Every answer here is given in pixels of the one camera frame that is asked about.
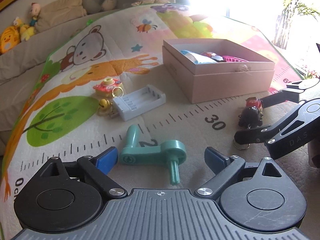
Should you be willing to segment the black red figurine keychain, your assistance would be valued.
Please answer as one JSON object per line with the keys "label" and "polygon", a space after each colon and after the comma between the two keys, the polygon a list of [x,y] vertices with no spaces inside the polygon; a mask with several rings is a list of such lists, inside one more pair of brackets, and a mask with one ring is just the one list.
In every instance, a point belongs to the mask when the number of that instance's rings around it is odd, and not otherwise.
{"label": "black red figurine keychain", "polygon": [[244,139],[245,143],[239,144],[233,139],[233,145],[236,149],[244,151],[250,147],[251,143],[260,142],[255,129],[263,125],[263,101],[256,97],[247,98],[245,108],[238,117],[238,125],[246,129],[240,131],[240,139]]}

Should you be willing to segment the teal plastic crank handle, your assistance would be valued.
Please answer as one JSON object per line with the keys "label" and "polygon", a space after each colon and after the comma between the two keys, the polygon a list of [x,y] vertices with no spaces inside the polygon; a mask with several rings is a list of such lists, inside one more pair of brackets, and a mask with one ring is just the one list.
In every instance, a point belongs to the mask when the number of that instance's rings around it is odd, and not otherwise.
{"label": "teal plastic crank handle", "polygon": [[178,140],[167,140],[157,146],[140,147],[140,129],[131,125],[127,129],[125,146],[119,154],[123,165],[158,165],[166,167],[170,173],[170,184],[180,183],[178,166],[186,161],[185,145]]}

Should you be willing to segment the grey battery charger case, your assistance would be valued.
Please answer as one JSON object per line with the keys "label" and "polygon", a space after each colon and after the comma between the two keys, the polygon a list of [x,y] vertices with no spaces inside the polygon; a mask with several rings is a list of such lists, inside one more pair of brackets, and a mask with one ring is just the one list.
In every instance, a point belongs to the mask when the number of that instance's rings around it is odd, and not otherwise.
{"label": "grey battery charger case", "polygon": [[116,97],[113,106],[124,121],[131,120],[166,103],[166,94],[153,85]]}

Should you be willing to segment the pink basket in box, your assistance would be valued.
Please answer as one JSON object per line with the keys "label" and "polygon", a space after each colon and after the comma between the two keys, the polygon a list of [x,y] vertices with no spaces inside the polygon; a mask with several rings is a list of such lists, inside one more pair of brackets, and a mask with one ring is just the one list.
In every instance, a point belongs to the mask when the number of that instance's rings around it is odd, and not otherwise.
{"label": "pink basket in box", "polygon": [[247,60],[245,59],[241,59],[241,58],[238,58],[238,57],[233,57],[233,56],[223,56],[222,57],[224,61],[226,62],[247,62]]}

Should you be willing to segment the cartoon animal play mat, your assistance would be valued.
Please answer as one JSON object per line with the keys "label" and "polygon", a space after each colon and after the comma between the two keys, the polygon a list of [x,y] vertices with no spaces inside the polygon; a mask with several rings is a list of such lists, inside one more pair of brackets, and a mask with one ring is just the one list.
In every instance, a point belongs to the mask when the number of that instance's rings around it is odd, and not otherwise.
{"label": "cartoon animal play mat", "polygon": [[[240,151],[233,145],[246,99],[264,98],[302,81],[300,74],[257,28],[219,17],[204,6],[206,16],[186,5],[140,5],[108,16],[126,15],[127,41],[118,41],[112,56],[147,55],[146,74],[122,74],[124,95],[153,85],[166,103],[124,121],[114,98],[99,98],[94,116],[80,131],[49,152],[26,151],[18,145],[4,156],[1,181],[1,239],[319,239],[319,135],[304,146],[272,159],[264,143]],[[216,38],[230,40],[274,62],[267,91],[190,103],[163,63],[164,40]],[[263,126],[276,123],[297,104],[286,101],[263,108]],[[187,158],[178,166],[180,183],[158,165],[123,165],[119,154],[127,129],[138,125],[140,147],[167,140],[185,145]],[[120,199],[104,199],[84,182],[77,160],[96,157],[109,147],[118,161],[108,176],[127,191]],[[246,161],[238,180],[219,198],[199,198],[195,190],[215,174],[204,161],[212,147],[227,157]]]}

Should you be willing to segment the pink cardboard box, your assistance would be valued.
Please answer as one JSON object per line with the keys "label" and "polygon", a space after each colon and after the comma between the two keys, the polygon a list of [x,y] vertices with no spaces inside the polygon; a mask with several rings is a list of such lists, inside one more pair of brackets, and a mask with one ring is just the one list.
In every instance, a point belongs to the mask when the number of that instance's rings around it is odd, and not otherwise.
{"label": "pink cardboard box", "polygon": [[[188,50],[216,63],[194,64],[180,53]],[[267,91],[275,64],[266,57],[230,40],[182,38],[164,40],[163,63],[190,103],[201,103]],[[247,62],[226,62],[233,56]]]}

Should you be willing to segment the blue white toy in box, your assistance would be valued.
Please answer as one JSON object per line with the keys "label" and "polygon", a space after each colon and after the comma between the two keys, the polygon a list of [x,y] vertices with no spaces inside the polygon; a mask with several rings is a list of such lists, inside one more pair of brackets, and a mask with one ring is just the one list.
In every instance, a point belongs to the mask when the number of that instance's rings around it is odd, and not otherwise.
{"label": "blue white toy in box", "polygon": [[194,53],[188,50],[181,50],[180,53],[188,58],[194,64],[208,64],[208,63],[216,63],[215,60],[211,59],[210,57],[203,56],[198,53]]}

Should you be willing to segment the beige sofa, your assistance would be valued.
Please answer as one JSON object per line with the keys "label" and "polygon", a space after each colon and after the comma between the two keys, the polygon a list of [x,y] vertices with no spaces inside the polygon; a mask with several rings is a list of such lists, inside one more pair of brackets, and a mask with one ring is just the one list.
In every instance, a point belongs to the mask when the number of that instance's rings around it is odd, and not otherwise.
{"label": "beige sofa", "polygon": [[101,82],[146,74],[147,55],[116,59],[112,50],[129,39],[126,15],[97,14],[34,35],[1,56],[1,156],[18,145],[49,152],[80,131],[99,107]]}

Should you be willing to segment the yellow small plush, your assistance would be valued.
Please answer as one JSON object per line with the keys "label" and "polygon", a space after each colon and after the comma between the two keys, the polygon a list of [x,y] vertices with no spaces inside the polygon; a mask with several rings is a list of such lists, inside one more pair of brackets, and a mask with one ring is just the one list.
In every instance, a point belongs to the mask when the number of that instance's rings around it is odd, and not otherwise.
{"label": "yellow small plush", "polygon": [[23,23],[19,17],[14,19],[13,24],[19,32],[21,41],[28,41],[29,38],[36,34],[35,27],[31,27],[30,25]]}

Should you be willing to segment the yellow duck plush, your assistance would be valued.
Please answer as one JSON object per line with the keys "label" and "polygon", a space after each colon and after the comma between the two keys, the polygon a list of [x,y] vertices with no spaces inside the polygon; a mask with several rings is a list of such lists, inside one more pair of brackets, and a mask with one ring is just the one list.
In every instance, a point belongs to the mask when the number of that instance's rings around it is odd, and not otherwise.
{"label": "yellow duck plush", "polygon": [[1,34],[1,54],[4,54],[20,43],[20,35],[14,26],[7,27]]}

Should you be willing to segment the beige pillow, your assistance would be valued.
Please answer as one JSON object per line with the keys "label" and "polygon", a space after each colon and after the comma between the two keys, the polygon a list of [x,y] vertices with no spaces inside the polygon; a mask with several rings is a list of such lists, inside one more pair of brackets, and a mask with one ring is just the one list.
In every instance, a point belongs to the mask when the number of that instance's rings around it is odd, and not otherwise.
{"label": "beige pillow", "polygon": [[41,33],[62,23],[87,15],[82,0],[56,0],[41,8],[35,28]]}

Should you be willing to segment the grey neck pillow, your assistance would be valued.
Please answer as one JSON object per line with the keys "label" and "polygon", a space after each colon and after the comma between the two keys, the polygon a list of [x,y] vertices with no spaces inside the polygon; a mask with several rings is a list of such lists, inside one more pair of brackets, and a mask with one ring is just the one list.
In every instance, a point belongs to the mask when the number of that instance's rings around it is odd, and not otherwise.
{"label": "grey neck pillow", "polygon": [[82,0],[82,6],[88,14],[96,14],[115,9],[117,0]]}

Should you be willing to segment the small doll plush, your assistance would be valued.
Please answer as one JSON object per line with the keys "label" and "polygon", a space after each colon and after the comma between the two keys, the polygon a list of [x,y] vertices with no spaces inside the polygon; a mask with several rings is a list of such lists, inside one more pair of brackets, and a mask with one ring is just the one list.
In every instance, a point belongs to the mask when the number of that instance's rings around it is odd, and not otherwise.
{"label": "small doll plush", "polygon": [[30,26],[31,27],[35,26],[35,24],[38,20],[40,11],[41,11],[41,6],[39,5],[39,3],[32,3],[31,4],[31,10],[30,10],[30,16],[31,16]]}

